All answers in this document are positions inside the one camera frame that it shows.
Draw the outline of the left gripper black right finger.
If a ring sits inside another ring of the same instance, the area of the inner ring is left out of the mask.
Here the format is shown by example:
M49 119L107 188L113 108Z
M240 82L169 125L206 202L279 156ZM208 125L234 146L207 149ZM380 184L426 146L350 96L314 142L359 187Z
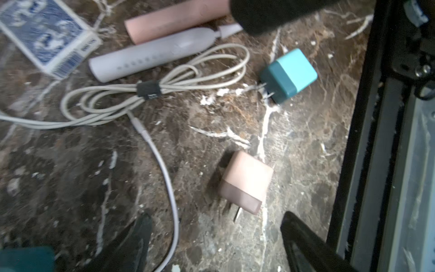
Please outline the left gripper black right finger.
M356 270L294 213L285 212L280 230L292 272L354 272Z

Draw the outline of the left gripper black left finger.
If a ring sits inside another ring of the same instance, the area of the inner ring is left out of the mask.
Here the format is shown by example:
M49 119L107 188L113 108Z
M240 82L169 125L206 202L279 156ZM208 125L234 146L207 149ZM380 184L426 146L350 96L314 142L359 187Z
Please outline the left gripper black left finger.
M152 234L152 218L141 214L100 252L82 272L142 272Z

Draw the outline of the pink wall charger cube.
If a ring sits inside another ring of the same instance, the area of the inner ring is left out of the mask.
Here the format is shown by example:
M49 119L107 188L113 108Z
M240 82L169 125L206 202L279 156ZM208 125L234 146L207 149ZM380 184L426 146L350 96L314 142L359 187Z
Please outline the pink wall charger cube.
M225 169L218 187L219 196L236 205L237 221L244 210L258 215L266 203L268 187L274 170L244 151L236 151Z

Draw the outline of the white electric toothbrush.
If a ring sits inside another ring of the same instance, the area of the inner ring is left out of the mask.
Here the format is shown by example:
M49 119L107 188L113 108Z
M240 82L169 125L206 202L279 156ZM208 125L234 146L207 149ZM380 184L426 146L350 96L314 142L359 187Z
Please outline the white electric toothbrush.
M211 28L197 27L140 45L94 57L89 68L101 83L107 83L144 70L203 52L243 28L235 23Z

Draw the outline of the pink electric toothbrush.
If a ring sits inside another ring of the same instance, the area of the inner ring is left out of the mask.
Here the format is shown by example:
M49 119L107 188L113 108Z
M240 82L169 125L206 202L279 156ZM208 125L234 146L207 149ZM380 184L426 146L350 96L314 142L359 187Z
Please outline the pink electric toothbrush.
M184 1L124 22L136 45L199 26L230 14L228 0Z

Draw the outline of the teal power strip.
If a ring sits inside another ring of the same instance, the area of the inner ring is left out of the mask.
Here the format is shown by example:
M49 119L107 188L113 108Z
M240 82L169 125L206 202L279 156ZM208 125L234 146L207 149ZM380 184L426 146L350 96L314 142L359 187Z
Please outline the teal power strip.
M1 250L2 272L54 272L54 252L50 247Z

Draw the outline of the blue playing card box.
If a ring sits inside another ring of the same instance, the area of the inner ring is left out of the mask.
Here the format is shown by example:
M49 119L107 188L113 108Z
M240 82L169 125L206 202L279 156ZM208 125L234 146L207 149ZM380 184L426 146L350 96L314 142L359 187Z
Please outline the blue playing card box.
M8 1L1 30L43 73L66 78L102 44L62 1Z

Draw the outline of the black front rail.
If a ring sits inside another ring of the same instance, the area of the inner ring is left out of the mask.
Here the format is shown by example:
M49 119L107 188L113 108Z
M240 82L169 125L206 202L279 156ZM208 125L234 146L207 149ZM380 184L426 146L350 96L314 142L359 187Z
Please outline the black front rail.
M435 3L377 1L327 243L360 272L435 269Z

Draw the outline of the teal wall charger cube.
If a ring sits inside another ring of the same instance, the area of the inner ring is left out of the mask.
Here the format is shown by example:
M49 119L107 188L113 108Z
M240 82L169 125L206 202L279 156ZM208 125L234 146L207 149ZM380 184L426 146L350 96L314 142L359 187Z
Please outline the teal wall charger cube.
M283 104L317 80L318 74L303 52L296 48L260 73L260 82L276 104Z

